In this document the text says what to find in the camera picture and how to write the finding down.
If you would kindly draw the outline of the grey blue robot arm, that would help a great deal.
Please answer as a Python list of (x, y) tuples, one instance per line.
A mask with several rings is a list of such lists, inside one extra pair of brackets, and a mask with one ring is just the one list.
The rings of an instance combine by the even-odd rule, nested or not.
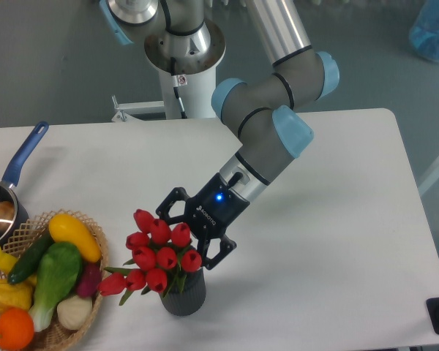
[(257, 84), (216, 81), (225, 38), (206, 17), (207, 1), (101, 1), (116, 39), (140, 39), (158, 72), (160, 103), (115, 105), (119, 114), (161, 110), (168, 119), (218, 118), (241, 148), (194, 196), (175, 188), (157, 209), (168, 224), (189, 225), (203, 266), (214, 268), (236, 244), (225, 231), (311, 143), (313, 132), (296, 108), (331, 93), (339, 69), (313, 49), (292, 1), (246, 1), (273, 67)]

